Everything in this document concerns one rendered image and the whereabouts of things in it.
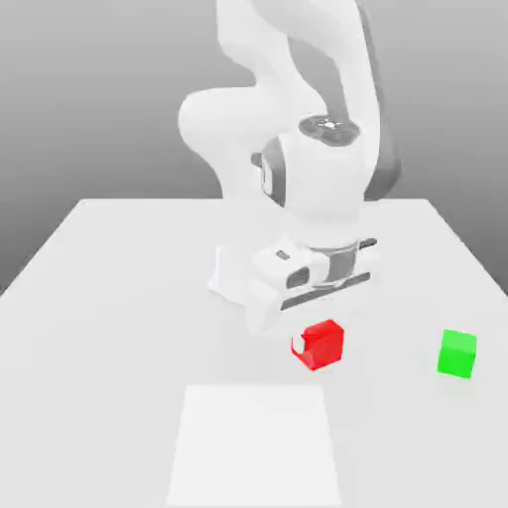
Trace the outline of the small red cube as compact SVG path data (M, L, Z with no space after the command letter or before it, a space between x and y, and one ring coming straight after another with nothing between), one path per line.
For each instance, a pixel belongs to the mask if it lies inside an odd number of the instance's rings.
M344 330L333 319L327 319L306 327L306 349L292 353L311 371L316 371L341 359Z

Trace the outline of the small green cube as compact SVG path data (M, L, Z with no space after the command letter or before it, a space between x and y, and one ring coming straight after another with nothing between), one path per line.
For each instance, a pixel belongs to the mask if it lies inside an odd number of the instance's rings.
M445 329L437 370L440 373L469 379L476 358L477 337L457 330Z

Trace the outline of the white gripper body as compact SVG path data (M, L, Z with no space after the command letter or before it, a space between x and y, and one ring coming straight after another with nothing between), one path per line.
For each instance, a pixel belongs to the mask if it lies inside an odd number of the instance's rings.
M324 302L359 285L374 281L371 272L359 272L331 285L303 284L290 289L252 278L247 285L245 320L249 332L263 335L270 331L282 314L290 309L308 307L312 302Z

